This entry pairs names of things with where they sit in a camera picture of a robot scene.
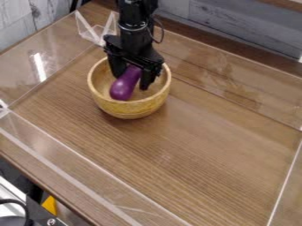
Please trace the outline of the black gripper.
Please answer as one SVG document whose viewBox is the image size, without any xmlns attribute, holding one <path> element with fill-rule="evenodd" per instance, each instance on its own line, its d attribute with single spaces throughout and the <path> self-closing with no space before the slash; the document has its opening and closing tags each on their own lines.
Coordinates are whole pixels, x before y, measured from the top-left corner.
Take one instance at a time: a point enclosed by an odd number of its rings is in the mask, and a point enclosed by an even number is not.
<svg viewBox="0 0 302 226">
<path fill-rule="evenodd" d="M 145 91 L 160 74 L 164 58 L 153 49 L 153 28 L 144 27 L 140 30 L 120 29 L 120 34 L 105 35 L 105 53 L 110 72 L 117 79 L 126 68 L 133 64 L 142 70 L 138 88 Z"/>
</svg>

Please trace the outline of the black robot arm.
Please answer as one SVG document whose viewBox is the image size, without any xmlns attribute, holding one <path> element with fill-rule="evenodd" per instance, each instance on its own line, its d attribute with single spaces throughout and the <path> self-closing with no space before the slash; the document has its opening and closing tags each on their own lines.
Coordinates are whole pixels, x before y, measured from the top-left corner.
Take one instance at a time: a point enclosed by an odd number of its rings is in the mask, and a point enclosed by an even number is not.
<svg viewBox="0 0 302 226">
<path fill-rule="evenodd" d="M 138 88 L 146 90 L 158 76 L 164 58 L 153 48 L 157 41 L 153 37 L 153 17 L 157 8 L 157 0 L 116 0 L 118 18 L 118 34 L 106 34 L 105 53 L 110 72 L 116 79 L 121 77 L 126 66 L 136 66 L 142 75 Z"/>
</svg>

